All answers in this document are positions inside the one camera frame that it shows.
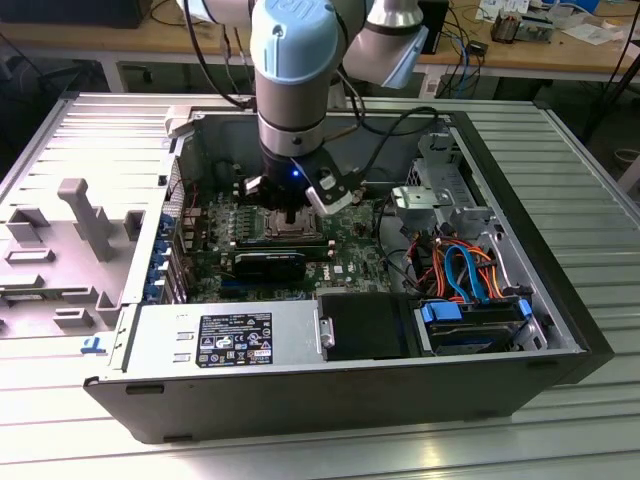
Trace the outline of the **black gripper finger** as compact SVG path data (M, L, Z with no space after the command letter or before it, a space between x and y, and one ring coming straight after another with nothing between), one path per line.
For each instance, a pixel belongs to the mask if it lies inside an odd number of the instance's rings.
M294 201L293 222L309 223L314 217L314 210L305 193L296 196Z
M286 224L294 223L294 192L261 175L244 180L244 195L254 204L275 211Z

